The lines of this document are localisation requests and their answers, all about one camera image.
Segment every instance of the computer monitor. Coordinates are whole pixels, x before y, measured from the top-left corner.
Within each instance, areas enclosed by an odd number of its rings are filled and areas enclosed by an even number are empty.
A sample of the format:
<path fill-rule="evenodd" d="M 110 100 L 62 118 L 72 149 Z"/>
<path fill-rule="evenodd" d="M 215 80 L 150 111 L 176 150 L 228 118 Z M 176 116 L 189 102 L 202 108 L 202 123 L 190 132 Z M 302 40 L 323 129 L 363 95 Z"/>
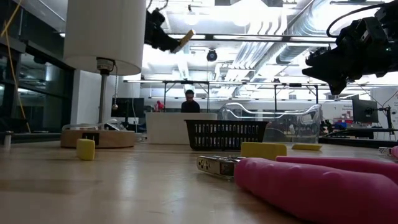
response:
<path fill-rule="evenodd" d="M 116 98 L 118 108 L 112 110 L 111 116 L 113 118 L 125 118 L 126 114 L 129 118 L 143 118 L 144 117 L 144 99 L 143 98 Z"/>
<path fill-rule="evenodd" d="M 353 116 L 355 122 L 378 123 L 377 103 L 369 100 L 353 100 Z"/>

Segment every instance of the man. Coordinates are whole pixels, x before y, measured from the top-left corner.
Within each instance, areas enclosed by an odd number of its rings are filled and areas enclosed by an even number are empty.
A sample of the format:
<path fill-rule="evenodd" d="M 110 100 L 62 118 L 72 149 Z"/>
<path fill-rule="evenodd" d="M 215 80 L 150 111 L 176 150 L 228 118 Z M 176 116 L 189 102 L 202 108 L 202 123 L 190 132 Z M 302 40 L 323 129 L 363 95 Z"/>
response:
<path fill-rule="evenodd" d="M 181 104 L 181 113 L 200 113 L 199 104 L 193 100 L 195 93 L 192 90 L 185 92 L 186 101 Z"/>

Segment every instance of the wooden lamp base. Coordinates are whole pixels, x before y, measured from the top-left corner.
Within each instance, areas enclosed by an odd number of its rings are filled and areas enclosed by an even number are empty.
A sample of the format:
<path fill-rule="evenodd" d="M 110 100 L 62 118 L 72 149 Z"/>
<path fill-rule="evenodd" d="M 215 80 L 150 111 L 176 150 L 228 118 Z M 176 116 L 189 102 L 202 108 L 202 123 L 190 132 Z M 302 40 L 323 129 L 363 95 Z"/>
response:
<path fill-rule="evenodd" d="M 133 147 L 136 143 L 134 131 L 109 130 L 63 130 L 61 147 L 76 148 L 77 139 L 91 139 L 95 141 L 97 149 L 112 149 Z"/>

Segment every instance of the security camera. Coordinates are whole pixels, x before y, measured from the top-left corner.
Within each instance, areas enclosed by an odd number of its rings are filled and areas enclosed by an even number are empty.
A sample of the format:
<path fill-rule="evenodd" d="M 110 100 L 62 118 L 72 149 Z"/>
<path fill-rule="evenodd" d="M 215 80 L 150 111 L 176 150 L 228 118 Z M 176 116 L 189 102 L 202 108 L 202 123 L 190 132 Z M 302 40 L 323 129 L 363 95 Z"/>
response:
<path fill-rule="evenodd" d="M 208 62 L 214 62 L 217 60 L 217 53 L 215 49 L 210 49 L 209 52 L 207 53 L 207 61 Z"/>

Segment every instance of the clear plastic container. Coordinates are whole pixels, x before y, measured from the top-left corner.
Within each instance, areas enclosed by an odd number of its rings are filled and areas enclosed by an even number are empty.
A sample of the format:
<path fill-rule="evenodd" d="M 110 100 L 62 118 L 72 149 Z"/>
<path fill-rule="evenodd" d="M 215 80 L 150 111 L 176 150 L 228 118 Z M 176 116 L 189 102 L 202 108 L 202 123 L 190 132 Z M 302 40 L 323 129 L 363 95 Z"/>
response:
<path fill-rule="evenodd" d="M 264 142 L 318 143 L 322 120 L 321 105 L 307 110 L 285 112 L 253 112 L 240 103 L 227 103 L 218 113 L 219 120 L 227 121 L 268 121 Z"/>

